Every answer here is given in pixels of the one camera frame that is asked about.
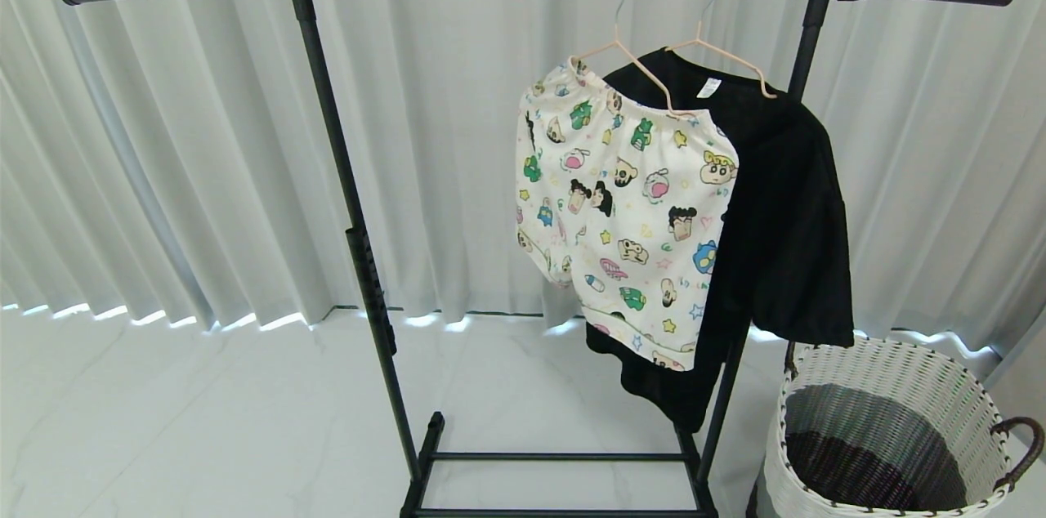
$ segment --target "white woven basket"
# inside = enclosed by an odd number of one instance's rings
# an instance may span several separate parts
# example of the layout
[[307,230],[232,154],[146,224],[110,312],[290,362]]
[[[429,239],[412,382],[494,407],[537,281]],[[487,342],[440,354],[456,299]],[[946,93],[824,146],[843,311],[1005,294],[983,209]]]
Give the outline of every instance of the white woven basket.
[[[1042,452],[1038,424],[1023,418],[1000,422],[980,382],[953,359],[928,348],[859,338],[850,348],[800,346],[794,362],[796,375],[784,374],[764,461],[767,493],[777,516],[986,516]],[[1030,426],[1036,440],[1024,460],[1009,471],[1006,436],[1017,424]],[[819,449],[804,444],[800,450],[796,438],[806,434],[828,444],[816,445]],[[795,448],[792,460],[789,437]],[[832,443],[845,443],[839,450],[874,456],[833,456]],[[820,473],[803,466],[801,455],[808,451],[817,453],[811,458],[819,458]],[[920,501],[957,503],[905,514],[836,502],[815,491],[825,491],[819,487],[823,483],[804,483],[793,467],[793,461],[803,466],[799,473],[814,481],[845,480],[840,488],[876,497],[893,486],[861,474],[861,461],[868,458],[885,461],[877,467],[896,468],[896,474],[906,477],[902,482],[911,486],[905,491],[915,491]]]

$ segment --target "curtain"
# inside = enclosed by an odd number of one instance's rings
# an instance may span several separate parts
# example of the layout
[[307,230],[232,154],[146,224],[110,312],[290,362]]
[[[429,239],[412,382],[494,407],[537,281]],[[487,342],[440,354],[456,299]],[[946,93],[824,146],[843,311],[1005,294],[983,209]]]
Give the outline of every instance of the curtain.
[[[622,38],[691,38],[706,1],[628,0]],[[1046,302],[1043,1],[829,7],[805,104],[832,136],[869,334],[977,348]],[[316,0],[390,305],[574,313],[515,247],[506,165],[523,89],[607,42],[616,2]],[[5,303],[209,328],[360,302],[289,0],[2,4]],[[705,37],[786,87],[804,5],[717,0]]]

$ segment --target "rack base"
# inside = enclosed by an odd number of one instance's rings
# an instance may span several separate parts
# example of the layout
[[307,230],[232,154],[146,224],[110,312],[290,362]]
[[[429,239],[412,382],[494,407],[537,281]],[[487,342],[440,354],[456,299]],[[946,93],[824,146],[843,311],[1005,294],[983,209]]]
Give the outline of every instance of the rack base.
[[[417,454],[417,461],[420,475],[411,481],[407,490],[407,497],[404,499],[403,508],[400,510],[400,518],[423,518],[446,516],[448,518],[533,518],[549,516],[562,516],[569,518],[607,518],[630,516],[635,518],[719,518],[715,504],[712,502],[711,493],[708,491],[708,482],[698,479],[698,468],[701,466],[701,456],[693,444],[693,437],[684,432],[676,430],[676,437],[679,440],[680,452],[678,453],[507,453],[507,452],[440,452],[439,438],[442,436],[447,420],[439,411],[433,412],[429,420],[429,428],[425,433],[425,441]],[[433,466],[437,460],[445,461],[467,461],[467,460],[508,460],[508,461],[644,461],[644,463],[683,463],[686,468],[687,478],[690,481],[690,491],[693,494],[695,510],[494,510],[494,509],[452,509],[452,508],[423,508],[425,500],[425,490],[429,485],[429,477],[432,475]]]

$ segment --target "cartoon print shorts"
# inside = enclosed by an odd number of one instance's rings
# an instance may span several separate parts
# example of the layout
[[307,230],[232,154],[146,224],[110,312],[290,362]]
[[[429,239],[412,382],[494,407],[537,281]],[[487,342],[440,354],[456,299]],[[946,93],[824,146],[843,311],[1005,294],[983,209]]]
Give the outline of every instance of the cartoon print shorts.
[[517,241],[589,323],[664,367],[693,367],[737,154],[707,111],[622,97],[568,60],[520,102]]

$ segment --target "clothes hanger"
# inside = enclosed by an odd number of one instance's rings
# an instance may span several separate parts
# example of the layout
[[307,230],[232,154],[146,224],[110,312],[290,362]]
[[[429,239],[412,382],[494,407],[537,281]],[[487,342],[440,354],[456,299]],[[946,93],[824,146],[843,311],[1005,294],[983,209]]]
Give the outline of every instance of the clothes hanger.
[[624,52],[624,54],[632,61],[632,64],[635,65],[636,67],[638,67],[639,70],[642,71],[644,75],[646,75],[647,77],[650,77],[650,80],[653,81],[654,84],[658,86],[658,89],[660,89],[662,92],[664,92],[664,99],[665,99],[665,103],[667,105],[668,113],[670,113],[673,115],[676,115],[676,116],[679,116],[679,115],[690,115],[690,116],[692,116],[692,115],[695,115],[693,112],[687,112],[685,110],[674,110],[674,109],[672,109],[672,94],[668,93],[668,87],[665,87],[664,83],[661,83],[661,80],[659,80],[656,76],[654,76],[654,73],[650,72],[650,70],[646,69],[646,67],[643,67],[643,64],[639,62],[639,59],[637,59],[635,54],[633,54],[631,51],[629,51],[629,49],[626,48],[624,44],[621,43],[620,32],[618,31],[617,23],[618,23],[618,18],[620,18],[620,16],[621,16],[621,6],[623,6],[623,5],[624,5],[624,0],[619,1],[617,3],[617,10],[614,12],[614,40],[610,44],[607,44],[605,46],[600,46],[599,48],[596,48],[594,50],[586,52],[585,54],[581,54],[578,57],[574,57],[574,59],[576,59],[578,61],[582,61],[584,59],[592,57],[593,54],[597,54],[598,52],[602,52],[604,50],[609,50],[611,48],[617,48],[621,52]]
[[708,8],[712,6],[712,3],[715,3],[715,0],[710,0],[708,2],[708,4],[705,5],[704,10],[701,12],[701,19],[698,20],[698,35],[696,35],[696,37],[693,38],[693,40],[688,40],[686,42],[679,43],[679,44],[677,44],[675,46],[668,46],[667,48],[665,48],[665,50],[672,51],[672,50],[677,50],[679,48],[683,48],[684,46],[689,46],[691,44],[697,44],[698,46],[703,46],[703,47],[705,47],[705,48],[707,48],[707,49],[709,49],[709,50],[711,50],[713,52],[719,52],[723,57],[726,57],[727,59],[730,59],[731,61],[735,61],[736,63],[738,63],[741,65],[744,65],[744,66],[748,67],[749,69],[752,69],[753,71],[755,71],[755,74],[759,75],[759,90],[763,91],[763,96],[766,97],[766,98],[768,98],[768,99],[776,99],[777,98],[777,94],[770,93],[769,91],[767,91],[767,77],[766,77],[766,75],[763,74],[763,71],[759,70],[758,67],[755,67],[754,64],[751,64],[748,61],[745,61],[744,59],[741,59],[740,57],[735,57],[733,54],[730,54],[726,50],[723,50],[722,48],[718,48],[717,46],[712,46],[711,44],[708,44],[707,42],[701,40],[701,26],[705,22],[705,14],[708,13]]

